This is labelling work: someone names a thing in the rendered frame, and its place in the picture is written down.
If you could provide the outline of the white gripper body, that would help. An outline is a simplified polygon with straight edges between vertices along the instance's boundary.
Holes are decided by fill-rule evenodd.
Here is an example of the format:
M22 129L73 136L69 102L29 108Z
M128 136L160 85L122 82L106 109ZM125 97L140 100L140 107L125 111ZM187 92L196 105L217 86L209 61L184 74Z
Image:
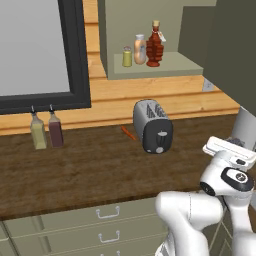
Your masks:
M208 139L203 151L211 156L214 156L219 151L225 151L231 155L231 162L236 164L254 164L256 162L256 152L214 136Z

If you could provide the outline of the olive cabinet door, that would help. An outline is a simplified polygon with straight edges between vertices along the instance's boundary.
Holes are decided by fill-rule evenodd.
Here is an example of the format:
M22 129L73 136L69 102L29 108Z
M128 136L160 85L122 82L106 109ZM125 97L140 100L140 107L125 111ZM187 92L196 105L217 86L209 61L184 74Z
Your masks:
M203 76L256 116L256 0L217 0Z

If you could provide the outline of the red-brown ridged bottle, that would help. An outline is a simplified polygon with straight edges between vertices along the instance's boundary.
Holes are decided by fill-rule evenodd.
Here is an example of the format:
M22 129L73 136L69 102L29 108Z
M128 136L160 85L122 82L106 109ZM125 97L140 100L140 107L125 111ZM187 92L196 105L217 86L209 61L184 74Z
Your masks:
M146 55L148 61L146 63L149 67L159 67L160 62L162 61L164 46L163 42L166 41L162 32L159 30L160 21L152 21L152 34L149 39L146 41Z

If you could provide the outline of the beige condiment bottle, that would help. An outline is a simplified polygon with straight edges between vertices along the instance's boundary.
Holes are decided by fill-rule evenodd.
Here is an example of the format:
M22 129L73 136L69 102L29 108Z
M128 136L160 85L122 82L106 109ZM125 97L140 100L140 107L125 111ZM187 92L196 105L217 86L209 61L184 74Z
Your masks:
M142 65L146 61L146 41L143 34L137 34L134 42L134 61Z

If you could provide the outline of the yellow-green shaker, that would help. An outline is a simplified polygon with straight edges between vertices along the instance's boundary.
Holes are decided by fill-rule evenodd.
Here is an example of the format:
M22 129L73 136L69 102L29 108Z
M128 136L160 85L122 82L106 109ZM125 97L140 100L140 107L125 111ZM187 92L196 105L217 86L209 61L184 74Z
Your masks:
M125 46L123 49L122 65L124 67L132 66L132 50L129 46Z

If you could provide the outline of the dark red sauce bottle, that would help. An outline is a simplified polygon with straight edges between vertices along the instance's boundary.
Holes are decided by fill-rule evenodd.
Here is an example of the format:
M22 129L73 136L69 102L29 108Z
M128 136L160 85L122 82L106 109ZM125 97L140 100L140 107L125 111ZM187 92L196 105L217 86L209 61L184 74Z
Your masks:
M53 106L49 109L50 119L48 122L51 144L54 148L62 147L64 144L60 119L55 115Z

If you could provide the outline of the yellow oil bottle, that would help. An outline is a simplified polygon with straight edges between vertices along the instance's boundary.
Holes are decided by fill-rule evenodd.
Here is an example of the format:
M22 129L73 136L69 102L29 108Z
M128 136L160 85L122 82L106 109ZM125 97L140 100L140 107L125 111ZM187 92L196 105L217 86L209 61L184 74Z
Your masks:
M36 150L47 147L47 139L43 121L37 116L34 107L31 107L32 121L30 124L31 135Z

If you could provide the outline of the olive base cabinet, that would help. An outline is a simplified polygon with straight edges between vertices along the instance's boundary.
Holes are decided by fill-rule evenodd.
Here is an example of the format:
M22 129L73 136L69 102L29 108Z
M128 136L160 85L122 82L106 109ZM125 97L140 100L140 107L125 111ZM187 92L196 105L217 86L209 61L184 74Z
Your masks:
M0 256L17 256L17 253L6 233L3 224L0 222Z

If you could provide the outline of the pale grey appliance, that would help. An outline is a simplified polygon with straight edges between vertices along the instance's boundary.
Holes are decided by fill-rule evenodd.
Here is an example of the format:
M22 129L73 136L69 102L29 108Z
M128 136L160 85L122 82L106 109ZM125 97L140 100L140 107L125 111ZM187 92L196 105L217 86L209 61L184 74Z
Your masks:
M245 142L242 147L256 151L256 117L243 107L238 111L231 137Z

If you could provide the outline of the silver and black toaster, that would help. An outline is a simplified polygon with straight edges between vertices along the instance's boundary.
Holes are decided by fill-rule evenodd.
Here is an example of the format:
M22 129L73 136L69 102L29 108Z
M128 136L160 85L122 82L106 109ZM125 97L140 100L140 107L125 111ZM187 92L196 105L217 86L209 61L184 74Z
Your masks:
M134 105L133 125L145 152L162 154L170 149L173 124L156 100L140 100Z

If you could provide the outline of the orange carrot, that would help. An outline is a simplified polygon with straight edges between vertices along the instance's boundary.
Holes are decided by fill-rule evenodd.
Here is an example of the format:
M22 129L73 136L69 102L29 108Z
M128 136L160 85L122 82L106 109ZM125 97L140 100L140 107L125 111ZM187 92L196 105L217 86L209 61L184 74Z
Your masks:
M121 126L121 130L128 136L130 137L132 140L136 140L135 136L133 136L127 129L125 126Z

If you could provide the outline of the olive drawer front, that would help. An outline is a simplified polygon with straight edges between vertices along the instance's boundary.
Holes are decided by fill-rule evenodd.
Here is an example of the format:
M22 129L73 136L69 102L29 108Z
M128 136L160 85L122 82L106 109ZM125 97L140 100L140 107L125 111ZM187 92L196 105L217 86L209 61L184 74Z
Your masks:
M102 244L98 234L105 239L116 236L120 231L120 240ZM153 254L167 233L163 222L155 215L132 218L89 227L78 227L63 231L13 237L20 256L91 256L119 250L126 256Z
M99 219L96 215L98 208L120 207L120 215L111 219ZM13 237L30 235L48 231L75 228L102 224L105 222L119 221L141 216L154 215L155 198L147 198L97 207L81 208L39 216L31 216L6 220L4 224Z

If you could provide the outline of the black framed window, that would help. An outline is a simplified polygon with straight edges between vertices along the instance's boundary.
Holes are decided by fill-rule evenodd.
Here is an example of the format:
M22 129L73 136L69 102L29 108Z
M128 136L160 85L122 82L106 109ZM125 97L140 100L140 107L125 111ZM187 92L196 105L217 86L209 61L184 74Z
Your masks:
M90 83L82 0L57 0L69 81L68 92L0 96L0 115L29 113L34 107L50 109L90 108Z

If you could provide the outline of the white wall outlet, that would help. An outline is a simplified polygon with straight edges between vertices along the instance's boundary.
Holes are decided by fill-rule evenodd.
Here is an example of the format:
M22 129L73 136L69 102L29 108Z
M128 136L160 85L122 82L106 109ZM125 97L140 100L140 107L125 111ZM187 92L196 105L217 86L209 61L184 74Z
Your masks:
M214 85L208 81L207 79L204 80L203 82L203 88L202 88L202 91L203 92L210 92L214 89Z

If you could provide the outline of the olive wall cabinet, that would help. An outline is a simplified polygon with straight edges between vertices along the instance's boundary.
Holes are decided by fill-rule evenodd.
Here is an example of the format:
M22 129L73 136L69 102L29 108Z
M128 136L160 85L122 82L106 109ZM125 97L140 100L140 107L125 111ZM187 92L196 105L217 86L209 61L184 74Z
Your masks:
M217 0L98 0L100 57L110 80L200 75ZM163 57L157 67L122 65L138 34L160 22Z

